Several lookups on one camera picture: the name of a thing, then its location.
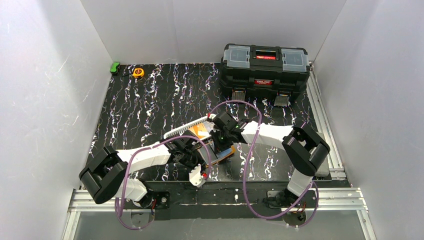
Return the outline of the white plastic basket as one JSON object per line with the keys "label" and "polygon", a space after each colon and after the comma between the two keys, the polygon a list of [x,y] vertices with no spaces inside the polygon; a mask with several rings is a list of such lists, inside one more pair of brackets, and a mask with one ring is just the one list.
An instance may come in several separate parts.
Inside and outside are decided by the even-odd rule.
{"label": "white plastic basket", "polygon": [[[198,119],[196,119],[196,120],[193,120],[193,121],[191,121],[191,122],[189,122],[189,123],[186,123],[186,124],[184,124],[184,125],[182,125],[182,126],[180,126],[180,127],[174,128],[174,129],[172,129],[172,130],[170,130],[170,131],[166,132],[166,133],[163,135],[163,138],[164,138],[164,139],[167,139],[167,138],[172,138],[172,137],[176,137],[176,136],[182,136],[184,132],[186,132],[186,131],[190,131],[190,128],[191,128],[191,127],[193,127],[193,126],[195,126],[195,125],[197,125],[197,124],[200,124],[200,123],[204,123],[204,125],[208,128],[208,132],[209,132],[209,133],[210,133],[210,132],[213,130],[213,128],[214,128],[214,124],[213,124],[212,122],[208,121],[208,116],[203,116],[203,117],[201,117],[201,118],[198,118]],[[210,138],[211,138],[211,135],[210,135],[209,137],[205,138],[205,139],[200,139],[200,140],[204,141],[204,140],[207,140],[207,139],[210,139]]]}

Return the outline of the orange leather card holder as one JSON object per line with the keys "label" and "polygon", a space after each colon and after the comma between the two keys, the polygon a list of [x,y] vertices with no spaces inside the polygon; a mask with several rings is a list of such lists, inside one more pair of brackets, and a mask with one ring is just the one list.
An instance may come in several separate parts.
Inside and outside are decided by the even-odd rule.
{"label": "orange leather card holder", "polygon": [[207,150],[210,153],[210,156],[211,156],[210,163],[212,165],[215,165],[215,164],[231,157],[236,152],[236,148],[234,147],[234,145],[232,145],[230,148],[223,150],[221,152],[215,151],[215,145],[214,145],[213,142],[207,144],[206,147],[202,146],[197,151],[199,152],[199,154],[202,158],[202,162],[205,164],[206,167],[209,167],[209,157],[208,157]]}

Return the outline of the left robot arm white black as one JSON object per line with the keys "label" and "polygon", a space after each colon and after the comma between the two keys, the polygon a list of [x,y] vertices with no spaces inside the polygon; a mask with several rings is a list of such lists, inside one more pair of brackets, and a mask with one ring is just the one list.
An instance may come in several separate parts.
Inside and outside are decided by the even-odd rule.
{"label": "left robot arm white black", "polygon": [[190,183],[199,188],[209,176],[209,168],[201,162],[198,151],[205,146],[189,130],[181,136],[168,137],[139,148],[119,151],[106,146],[85,165],[78,177],[96,204],[103,204],[112,198],[141,201],[149,191],[141,181],[130,179],[129,175],[170,163],[186,166]]}

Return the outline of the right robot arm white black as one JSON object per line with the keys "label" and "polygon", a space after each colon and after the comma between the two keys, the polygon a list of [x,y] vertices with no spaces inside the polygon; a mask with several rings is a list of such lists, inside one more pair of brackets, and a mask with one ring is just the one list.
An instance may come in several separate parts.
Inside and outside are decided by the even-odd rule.
{"label": "right robot arm white black", "polygon": [[210,132],[215,150],[221,151],[233,143],[261,144],[286,152],[295,170],[287,190],[299,197],[307,189],[331,151],[328,143],[307,123],[270,125],[251,119],[236,120],[227,112],[209,115]]}

